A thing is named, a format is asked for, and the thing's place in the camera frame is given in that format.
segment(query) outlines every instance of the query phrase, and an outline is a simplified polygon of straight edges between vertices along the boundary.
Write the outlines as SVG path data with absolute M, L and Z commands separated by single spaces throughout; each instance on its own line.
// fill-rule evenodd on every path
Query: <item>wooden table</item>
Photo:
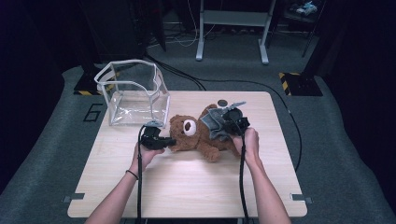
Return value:
M 170 91 L 168 120 L 175 114 L 199 117 L 210 104 L 224 99 L 229 105 L 246 101 L 238 108 L 250 126 L 260 135 L 260 156 L 265 170 L 290 217 L 303 217 L 304 202 L 290 194 L 301 194 L 290 154 L 276 116 L 271 96 L 264 91 Z M 70 217 L 88 217 L 93 209 L 117 185 L 129 168 L 141 125 L 108 125 L 108 113 L 93 144 L 90 157 L 79 180 Z M 160 136 L 169 136 L 169 121 Z M 157 156 L 143 173 L 142 217 L 243 217 L 239 193 L 239 159 L 231 151 L 222 151 L 220 160 L 207 162 L 196 150 L 171 152 Z M 244 187 L 250 217 L 257 217 L 256 201 L 249 170 L 245 167 Z M 123 217 L 136 217 L 137 185 L 126 205 Z

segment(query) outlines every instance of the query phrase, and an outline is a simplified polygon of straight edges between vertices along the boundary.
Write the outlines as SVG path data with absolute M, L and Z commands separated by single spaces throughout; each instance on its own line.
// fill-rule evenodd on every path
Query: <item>yellow and black tape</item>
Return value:
M 282 82 L 283 91 L 286 95 L 291 95 L 290 86 L 286 80 L 286 75 L 299 76 L 300 73 L 279 73 L 280 81 Z
M 101 91 L 74 91 L 75 95 L 103 95 Z

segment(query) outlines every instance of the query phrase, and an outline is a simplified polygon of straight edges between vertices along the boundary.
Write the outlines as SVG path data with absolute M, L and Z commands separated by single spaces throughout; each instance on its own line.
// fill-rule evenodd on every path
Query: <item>bracelet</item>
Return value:
M 126 173 L 130 173 L 131 175 L 133 175 L 133 176 L 136 178 L 136 180 L 139 180 L 139 177 L 137 177 L 136 174 L 132 173 L 132 171 L 126 170 L 126 171 L 125 171 L 125 174 L 126 174 Z

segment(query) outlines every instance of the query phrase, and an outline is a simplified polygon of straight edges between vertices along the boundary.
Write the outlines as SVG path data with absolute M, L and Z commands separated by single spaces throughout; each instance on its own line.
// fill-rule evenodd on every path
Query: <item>teddy bear snout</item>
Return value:
M 183 133 L 187 136 L 195 135 L 197 132 L 197 125 L 192 119 L 186 119 L 183 122 Z

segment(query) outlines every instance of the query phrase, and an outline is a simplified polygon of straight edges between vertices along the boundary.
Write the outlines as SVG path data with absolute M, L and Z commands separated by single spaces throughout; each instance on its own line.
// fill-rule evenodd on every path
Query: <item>teddy bear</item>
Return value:
M 201 151 L 207 161 L 218 161 L 220 151 L 229 149 L 239 157 L 233 140 L 228 137 L 221 139 L 219 137 L 210 139 L 209 128 L 201 121 L 201 118 L 208 113 L 211 108 L 217 108 L 212 104 L 207 106 L 198 119 L 187 115 L 175 115 L 170 119 L 170 136 L 177 140 L 174 146 L 169 148 L 175 152 L 180 150 L 197 149 Z

